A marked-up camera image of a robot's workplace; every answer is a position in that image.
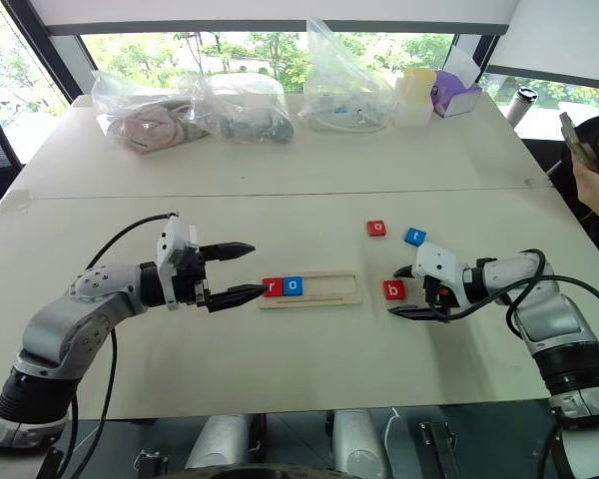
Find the black cable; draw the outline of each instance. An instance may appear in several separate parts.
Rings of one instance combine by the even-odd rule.
[[[60,478],[67,470],[69,466],[69,462],[71,462],[71,457],[73,456],[73,450],[76,448],[76,442],[78,442],[78,416],[80,413],[78,412],[78,396],[75,395],[71,399],[71,436],[69,438],[69,445],[67,446],[67,455],[64,457],[64,461],[62,461],[62,465],[60,466],[60,470],[56,477]]]
[[[141,225],[144,225],[146,223],[155,222],[158,220],[167,220],[168,218],[176,217],[177,215],[178,215],[177,213],[166,213],[165,215],[155,215],[152,217],[144,218],[143,220],[139,220],[131,225],[128,225],[126,228],[124,228],[123,230],[118,232],[114,237],[112,237],[96,253],[96,255],[93,257],[93,259],[91,259],[91,261],[89,261],[89,264],[87,264],[86,269],[90,269],[91,267],[93,267],[100,260],[100,258],[103,256],[103,254],[105,252],[107,252],[107,250],[113,244],[115,244],[115,242],[117,240],[119,240],[121,237],[123,237],[129,231],[134,230],[135,228],[137,228]],[[89,447],[89,450],[87,451],[86,455],[82,459],[82,462],[80,462],[80,464],[76,468],[75,472],[71,476],[71,479],[78,479],[80,477],[80,475],[82,474],[82,472],[84,471],[84,469],[89,464],[89,461],[91,460],[91,456],[93,456],[93,453],[95,452],[96,448],[98,447],[98,442],[100,441],[100,436],[102,436],[102,431],[104,430],[104,425],[107,420],[107,412],[109,411],[109,403],[111,401],[111,394],[113,392],[113,383],[114,383],[115,377],[116,377],[116,365],[118,363],[118,336],[116,335],[115,328],[111,329],[111,347],[112,347],[111,372],[109,373],[109,384],[107,385],[107,394],[105,396],[104,404],[102,406],[102,413],[100,415],[100,422],[98,423],[98,429],[96,430],[96,434],[93,438],[93,441],[91,442],[91,446]],[[72,414],[74,411],[74,408],[73,408],[74,401],[75,401],[75,415],[73,417],[75,417],[75,419],[71,426],[71,439],[69,441],[70,442],[69,450],[67,451],[67,456],[65,458],[65,461],[62,464],[62,467],[60,469],[58,477],[60,477],[66,471],[66,469],[69,465],[69,461],[71,459],[71,456],[73,455],[73,449],[75,448],[75,442],[76,442],[77,436],[78,436],[78,430],[77,430],[78,399],[77,399],[77,397],[74,397],[74,399],[71,401]]]
[[[155,215],[153,217],[144,218],[143,220],[139,220],[138,222],[128,225],[126,228],[124,228],[119,233],[117,233],[114,237],[109,239],[109,242],[107,242],[104,246],[102,246],[102,249],[100,249],[97,252],[97,254],[93,257],[93,259],[91,259],[89,264],[87,264],[87,269],[95,266],[96,262],[98,262],[100,260],[100,258],[102,257],[102,255],[105,252],[107,252],[107,249],[109,249],[111,246],[113,246],[113,244],[117,240],[119,240],[121,237],[123,237],[130,230],[134,230],[135,228],[143,225],[144,223],[155,222],[157,220],[168,220],[170,217],[176,217],[177,215],[178,215],[177,213],[166,213],[165,215]]]
[[[539,256],[539,265],[537,266],[537,269],[535,269],[535,273],[532,275],[532,279],[530,280],[530,282],[526,285],[523,291],[521,291],[521,294],[517,296],[517,298],[510,304],[510,306],[508,306],[508,309],[506,310],[506,324],[508,326],[508,329],[510,329],[510,331],[512,331],[512,333],[519,339],[521,339],[521,333],[515,327],[513,321],[514,313],[517,310],[519,304],[521,304],[521,301],[523,301],[526,298],[526,296],[532,292],[532,289],[534,289],[534,287],[537,285],[537,283],[539,282],[539,276],[543,273],[543,270],[546,267],[546,255],[543,253],[542,250],[527,249],[524,252],[534,252],[535,254],[537,254],[537,256]]]
[[[541,452],[539,454],[539,461],[537,462],[537,479],[543,479],[546,474],[546,462],[548,462],[548,456],[550,455],[550,448],[552,447],[552,443],[555,442],[555,438],[561,431],[561,424],[554,424],[546,438],[543,441],[541,446]]]
[[[480,301],[475,302],[472,306],[464,309],[461,312],[458,312],[457,314],[443,314],[441,312],[439,312],[436,307],[434,306],[434,304],[429,304],[430,308],[432,309],[433,314],[435,315],[435,317],[437,317],[438,319],[442,320],[442,321],[454,321],[457,319],[462,319],[466,316],[469,316],[470,314],[472,314],[473,312],[475,312],[478,309],[481,309],[483,306],[485,306],[486,304],[489,304],[490,302],[494,301],[495,299],[503,296],[505,293],[507,293],[508,291],[515,289],[523,284],[527,284],[528,282],[532,281],[535,278],[535,276],[533,277],[526,277],[525,279],[519,279],[518,281],[512,282],[510,284],[508,284],[505,287],[502,287],[501,289],[499,289],[497,292],[490,294],[488,297],[485,297],[483,299],[481,299]],[[591,294],[593,294],[594,296],[597,297],[597,299],[599,299],[599,290],[597,290],[596,288],[594,288],[593,286],[591,286],[590,284],[588,284],[587,282],[581,281],[579,279],[575,279],[574,277],[570,277],[570,276],[562,276],[559,274],[542,274],[540,276],[537,276],[537,282],[539,281],[562,281],[562,282],[569,282],[571,284],[575,284],[579,287],[583,287],[584,289],[586,289],[588,292],[590,292]]]

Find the tissue box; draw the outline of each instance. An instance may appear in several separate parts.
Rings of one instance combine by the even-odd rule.
[[[437,115],[444,118],[452,117],[475,108],[481,95],[481,87],[473,83],[470,88],[466,88],[455,75],[442,70],[438,70],[436,74],[430,98]]]

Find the bag of items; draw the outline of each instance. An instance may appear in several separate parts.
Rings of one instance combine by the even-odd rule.
[[[308,18],[311,67],[299,116],[318,131],[376,132],[394,108],[392,88],[366,70],[319,19]]]
[[[293,138],[284,88],[266,75],[198,77],[191,107],[191,120],[198,127],[236,143],[286,143]]]
[[[144,154],[196,140],[207,132],[189,118],[188,93],[143,87],[96,72],[91,90],[103,133]]]

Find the blue letter block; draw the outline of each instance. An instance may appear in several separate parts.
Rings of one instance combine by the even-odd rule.
[[[408,233],[406,233],[406,238],[403,240],[414,246],[421,246],[426,240],[426,232],[416,230],[415,228],[409,228]]]
[[[288,276],[284,278],[284,296],[301,296],[303,282],[301,276]]]

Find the white table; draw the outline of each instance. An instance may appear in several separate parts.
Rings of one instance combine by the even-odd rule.
[[[290,96],[292,112],[300,102]],[[235,145],[216,137],[137,156],[105,138],[91,98],[80,98],[18,177],[32,198],[296,195],[488,190],[545,186],[495,104],[433,115],[425,129],[315,133],[299,122],[287,145]]]
[[[272,270],[354,269],[362,304],[259,310],[252,302],[213,315],[160,307],[128,319],[119,326],[112,418],[547,396],[523,343],[505,326],[503,307],[451,324],[386,311],[381,281],[414,258],[401,239],[407,226],[427,230],[467,261],[539,247],[556,271],[599,288],[599,253],[552,189],[77,200],[11,192],[0,206],[0,388],[32,314],[121,227],[172,210],[205,243],[242,240],[258,248],[210,263],[212,289]],[[468,217],[480,220],[469,228]],[[388,236],[369,238],[370,219],[385,220]],[[160,229],[147,225],[124,237],[105,261],[151,260]],[[408,287],[417,298],[416,284]],[[564,289],[599,337],[599,303]],[[107,343],[79,388],[81,417],[99,415],[109,361]]]

